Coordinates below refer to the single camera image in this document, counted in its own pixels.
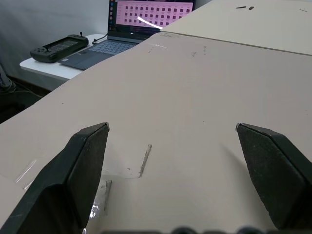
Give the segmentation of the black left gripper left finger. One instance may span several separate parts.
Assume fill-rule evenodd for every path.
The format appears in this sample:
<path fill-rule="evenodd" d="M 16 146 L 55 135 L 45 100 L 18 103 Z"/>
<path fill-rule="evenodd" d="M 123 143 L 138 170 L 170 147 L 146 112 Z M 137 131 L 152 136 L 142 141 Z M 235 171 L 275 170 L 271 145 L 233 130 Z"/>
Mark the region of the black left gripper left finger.
<path fill-rule="evenodd" d="M 75 133 L 37 175 L 5 222 L 7 234 L 80 234 L 100 182 L 109 124 Z"/>

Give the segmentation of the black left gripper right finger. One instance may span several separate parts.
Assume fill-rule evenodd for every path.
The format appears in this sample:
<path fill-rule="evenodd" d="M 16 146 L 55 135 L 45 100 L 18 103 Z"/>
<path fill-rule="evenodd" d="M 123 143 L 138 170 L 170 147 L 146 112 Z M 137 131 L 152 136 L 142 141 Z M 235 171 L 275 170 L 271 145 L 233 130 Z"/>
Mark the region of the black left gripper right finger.
<path fill-rule="evenodd" d="M 312 163 L 284 135 L 236 126 L 251 181 L 278 229 L 312 228 Z"/>

